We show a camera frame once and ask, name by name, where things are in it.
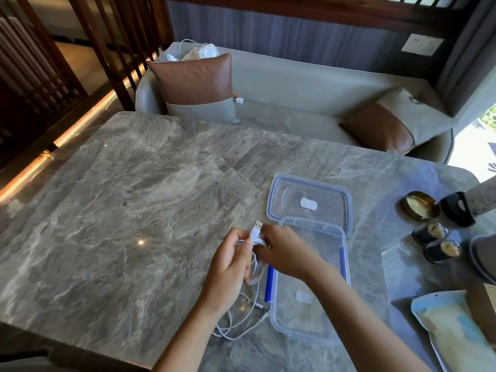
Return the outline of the person's right hand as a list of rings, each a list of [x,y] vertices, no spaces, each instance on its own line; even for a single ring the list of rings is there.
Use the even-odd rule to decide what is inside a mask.
[[[289,226],[263,225],[261,231],[267,247],[255,245],[255,254],[256,249],[285,250],[285,275],[307,283],[321,271],[322,258]]]

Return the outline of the person's left hand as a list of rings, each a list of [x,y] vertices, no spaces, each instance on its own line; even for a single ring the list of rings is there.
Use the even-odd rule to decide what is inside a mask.
[[[239,247],[243,241],[252,241],[250,233],[238,228],[232,228],[223,238],[212,258],[199,300],[220,306],[235,303],[244,283],[239,265]]]

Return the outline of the person's right forearm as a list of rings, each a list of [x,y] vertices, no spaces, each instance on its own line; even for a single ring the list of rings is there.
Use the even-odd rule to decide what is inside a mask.
[[[431,372],[334,266],[317,260],[304,282],[319,300],[358,372]]]

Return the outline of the person's left forearm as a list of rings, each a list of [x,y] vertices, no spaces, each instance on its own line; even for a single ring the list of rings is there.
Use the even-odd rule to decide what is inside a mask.
[[[232,304],[198,301],[180,325],[151,372],[197,372],[209,338]]]

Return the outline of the clear plastic storage container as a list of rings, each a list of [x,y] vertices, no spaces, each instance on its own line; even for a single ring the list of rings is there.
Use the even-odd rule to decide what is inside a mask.
[[[289,226],[351,285],[346,235],[340,226],[301,217],[284,217],[279,226]],[[269,267],[266,299],[268,295],[270,322],[276,331],[302,342],[340,344],[324,309],[304,282]]]

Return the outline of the clear lid with blue seal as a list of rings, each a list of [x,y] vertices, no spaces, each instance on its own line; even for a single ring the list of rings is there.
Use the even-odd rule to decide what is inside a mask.
[[[276,173],[270,186],[266,214],[270,220],[306,218],[339,226],[345,235],[353,233],[352,197],[338,185]]]

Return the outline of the brass round ashtray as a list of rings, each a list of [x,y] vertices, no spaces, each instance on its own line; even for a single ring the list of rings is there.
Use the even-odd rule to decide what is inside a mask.
[[[411,191],[399,200],[403,212],[410,218],[427,222],[441,214],[441,207],[429,194],[422,191]]]

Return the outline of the grey curved sofa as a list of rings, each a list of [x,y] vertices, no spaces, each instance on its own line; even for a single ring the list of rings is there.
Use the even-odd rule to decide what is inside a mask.
[[[339,124],[395,88],[405,88],[415,99],[444,113],[437,93],[423,79],[218,50],[221,55],[232,55],[232,90],[245,100],[235,103],[240,126],[363,147]],[[167,114],[150,68],[137,87],[135,110]],[[407,156],[447,163],[453,149],[453,128]]]

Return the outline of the brown and grey cushion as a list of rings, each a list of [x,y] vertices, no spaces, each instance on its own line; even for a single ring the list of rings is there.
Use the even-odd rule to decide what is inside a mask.
[[[339,124],[364,148],[397,155],[407,155],[454,125],[452,118],[405,88],[387,92]]]
[[[232,55],[198,60],[149,62],[158,81],[167,114],[236,125]]]

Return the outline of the white and blue pouch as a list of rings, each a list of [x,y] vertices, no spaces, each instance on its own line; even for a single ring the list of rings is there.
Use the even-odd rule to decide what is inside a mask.
[[[496,352],[474,321],[466,290],[414,298],[411,312],[428,332],[443,372],[496,372]]]

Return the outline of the grey bottle with black sleeve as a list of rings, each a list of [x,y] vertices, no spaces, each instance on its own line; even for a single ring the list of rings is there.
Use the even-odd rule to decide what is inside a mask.
[[[458,191],[440,200],[443,213],[461,227],[470,227],[476,219],[496,210],[496,175],[467,191]]]

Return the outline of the grey round bowl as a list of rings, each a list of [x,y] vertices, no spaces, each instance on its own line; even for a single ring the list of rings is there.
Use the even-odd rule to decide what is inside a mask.
[[[487,282],[496,286],[496,233],[472,238],[468,251],[475,269]]]

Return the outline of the white plastic bag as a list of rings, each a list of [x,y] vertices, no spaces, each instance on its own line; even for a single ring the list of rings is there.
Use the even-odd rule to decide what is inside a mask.
[[[201,60],[218,57],[221,54],[212,43],[197,43],[190,39],[172,43],[167,49],[159,49],[155,62]]]

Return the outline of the brown cardboard box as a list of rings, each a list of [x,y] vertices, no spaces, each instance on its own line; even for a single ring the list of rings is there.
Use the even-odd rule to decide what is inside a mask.
[[[474,283],[467,289],[466,301],[474,322],[496,352],[496,286]]]

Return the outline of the dark wooden slat screen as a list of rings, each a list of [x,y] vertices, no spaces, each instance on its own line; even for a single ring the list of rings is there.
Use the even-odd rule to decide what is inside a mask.
[[[124,79],[172,37],[165,0],[0,0],[0,169],[90,97],[55,38],[89,43],[134,111]]]

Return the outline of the grey curtain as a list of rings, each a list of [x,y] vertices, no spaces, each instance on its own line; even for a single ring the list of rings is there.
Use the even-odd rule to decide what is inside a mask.
[[[496,67],[496,0],[480,0],[437,80],[448,115],[455,117]]]

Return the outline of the white wall switch plate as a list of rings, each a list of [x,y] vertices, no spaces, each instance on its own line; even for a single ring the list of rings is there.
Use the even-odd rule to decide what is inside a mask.
[[[443,38],[410,34],[401,51],[420,56],[432,56],[443,42]]]

